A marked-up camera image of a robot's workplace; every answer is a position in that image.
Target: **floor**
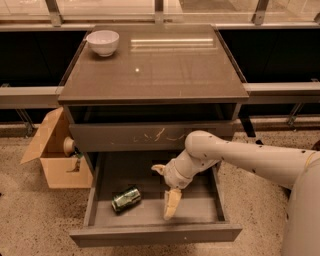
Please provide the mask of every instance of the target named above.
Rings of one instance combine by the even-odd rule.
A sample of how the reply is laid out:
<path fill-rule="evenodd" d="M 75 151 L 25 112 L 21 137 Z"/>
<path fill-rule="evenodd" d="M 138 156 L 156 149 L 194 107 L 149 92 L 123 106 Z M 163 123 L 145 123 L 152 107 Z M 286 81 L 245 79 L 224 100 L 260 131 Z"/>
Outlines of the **floor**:
<path fill-rule="evenodd" d="M 297 119 L 297 130 L 283 122 L 254 121 L 256 138 L 239 129 L 233 141 L 311 149 L 320 139 L 320 122 Z M 280 255 L 287 191 L 223 163 L 219 171 L 227 215 L 243 230 L 233 243 L 78 248 L 69 231 L 81 228 L 88 189 L 49 189 L 40 161 L 20 165 L 31 138 L 22 126 L 0 126 L 0 255 Z"/>

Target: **bowl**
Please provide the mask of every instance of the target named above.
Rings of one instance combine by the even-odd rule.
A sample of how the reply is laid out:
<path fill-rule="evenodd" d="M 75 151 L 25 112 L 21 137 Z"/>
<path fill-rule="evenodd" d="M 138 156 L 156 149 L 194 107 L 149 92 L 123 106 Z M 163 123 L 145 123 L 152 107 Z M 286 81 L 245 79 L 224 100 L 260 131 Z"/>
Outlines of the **bowl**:
<path fill-rule="evenodd" d="M 86 40 L 92 51 L 102 57 L 108 57 L 117 50 L 119 34 L 111 30 L 99 30 L 88 35 Z"/>

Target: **can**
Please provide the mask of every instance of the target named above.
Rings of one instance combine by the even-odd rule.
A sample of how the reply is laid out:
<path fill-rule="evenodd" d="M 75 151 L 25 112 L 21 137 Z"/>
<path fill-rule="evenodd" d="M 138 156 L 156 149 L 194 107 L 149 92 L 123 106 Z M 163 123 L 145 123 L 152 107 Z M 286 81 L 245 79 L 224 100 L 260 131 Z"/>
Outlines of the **can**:
<path fill-rule="evenodd" d="M 117 213 L 119 213 L 129 206 L 138 203 L 140 200 L 141 193 L 137 186 L 134 185 L 115 195 L 112 199 L 112 207 Z"/>

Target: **cardboard box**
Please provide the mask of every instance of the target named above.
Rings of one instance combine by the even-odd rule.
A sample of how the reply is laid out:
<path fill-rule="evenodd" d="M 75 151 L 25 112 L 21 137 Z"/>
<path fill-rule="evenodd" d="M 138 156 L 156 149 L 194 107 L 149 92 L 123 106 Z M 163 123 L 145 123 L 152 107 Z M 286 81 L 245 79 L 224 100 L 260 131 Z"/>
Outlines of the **cardboard box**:
<path fill-rule="evenodd" d="M 50 188 L 90 188 L 92 173 L 84 157 L 74 172 L 77 157 L 66 157 L 64 139 L 71 136 L 63 108 L 49 112 L 29 144 L 21 164 L 40 158 Z"/>

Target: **robotic hand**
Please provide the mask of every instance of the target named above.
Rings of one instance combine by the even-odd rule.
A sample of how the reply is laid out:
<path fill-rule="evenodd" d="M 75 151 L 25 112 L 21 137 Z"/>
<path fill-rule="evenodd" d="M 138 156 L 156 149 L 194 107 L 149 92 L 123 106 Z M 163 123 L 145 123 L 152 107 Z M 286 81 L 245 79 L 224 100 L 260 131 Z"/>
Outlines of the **robotic hand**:
<path fill-rule="evenodd" d="M 192 132 L 177 158 L 152 166 L 170 187 L 164 219 L 174 216 L 181 190 L 193 177 L 221 160 L 292 189 L 282 255 L 320 255 L 320 151 L 230 142 Z"/>

